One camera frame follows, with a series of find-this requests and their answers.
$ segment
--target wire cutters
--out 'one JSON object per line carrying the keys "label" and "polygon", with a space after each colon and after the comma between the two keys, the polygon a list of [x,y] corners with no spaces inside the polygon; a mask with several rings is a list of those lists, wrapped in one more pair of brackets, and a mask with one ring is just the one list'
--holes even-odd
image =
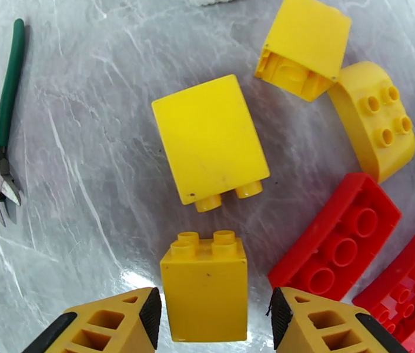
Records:
{"label": "wire cutters", "polygon": [[21,205],[19,191],[10,174],[10,164],[6,157],[10,127],[15,106],[16,93],[21,77],[25,56],[25,23],[17,19],[14,23],[12,48],[6,69],[4,87],[0,98],[0,223],[5,226],[4,213],[8,216],[5,199]]}

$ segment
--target yellow rounded brick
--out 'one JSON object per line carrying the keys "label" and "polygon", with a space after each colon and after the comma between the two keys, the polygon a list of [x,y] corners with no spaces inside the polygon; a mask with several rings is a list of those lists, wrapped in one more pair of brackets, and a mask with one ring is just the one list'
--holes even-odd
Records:
{"label": "yellow rounded brick", "polygon": [[381,183],[411,161],[411,119],[399,90],[381,67],[364,61],[342,69],[328,94],[363,172]]}

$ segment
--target yellow duplo brick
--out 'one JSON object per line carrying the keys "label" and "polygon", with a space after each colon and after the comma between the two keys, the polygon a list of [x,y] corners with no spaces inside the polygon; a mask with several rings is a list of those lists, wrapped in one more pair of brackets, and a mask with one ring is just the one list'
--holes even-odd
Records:
{"label": "yellow duplo brick", "polygon": [[234,75],[152,103],[178,194],[199,212],[221,206],[220,195],[262,192],[270,172]]}
{"label": "yellow duplo brick", "polygon": [[216,231],[212,239],[180,233],[160,271],[174,341],[247,338],[247,258],[233,231]]}
{"label": "yellow duplo brick", "polygon": [[351,19],[317,0],[284,0],[255,76],[312,102],[338,79]]}
{"label": "yellow duplo brick", "polygon": [[348,66],[328,94],[363,172],[381,183],[411,161],[411,119],[382,68],[369,61]]}

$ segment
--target gray marble countertop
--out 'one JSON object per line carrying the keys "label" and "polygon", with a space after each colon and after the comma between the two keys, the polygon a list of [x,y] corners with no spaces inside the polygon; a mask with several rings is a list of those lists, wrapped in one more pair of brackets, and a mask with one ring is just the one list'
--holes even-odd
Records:
{"label": "gray marble countertop", "polygon": [[[23,205],[0,226],[0,352],[24,349],[76,304],[161,286],[180,231],[233,229],[249,258],[248,340],[160,352],[272,352],[266,274],[347,172],[359,171],[330,99],[308,104],[253,77],[282,0],[0,0],[0,93],[12,23],[29,25],[9,158]],[[415,130],[415,0],[321,0],[353,19],[344,64],[380,64]],[[181,205],[150,103],[236,74],[272,172],[262,194]],[[349,302],[415,234],[415,157],[382,187],[403,219]]]}

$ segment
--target metal cutting head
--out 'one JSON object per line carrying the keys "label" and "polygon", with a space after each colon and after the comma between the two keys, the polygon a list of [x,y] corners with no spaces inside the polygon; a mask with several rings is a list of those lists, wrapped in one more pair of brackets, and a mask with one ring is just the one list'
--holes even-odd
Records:
{"label": "metal cutting head", "polygon": [[6,158],[0,160],[0,223],[5,226],[4,217],[8,216],[5,199],[10,199],[18,206],[21,205],[21,197],[10,173]]}

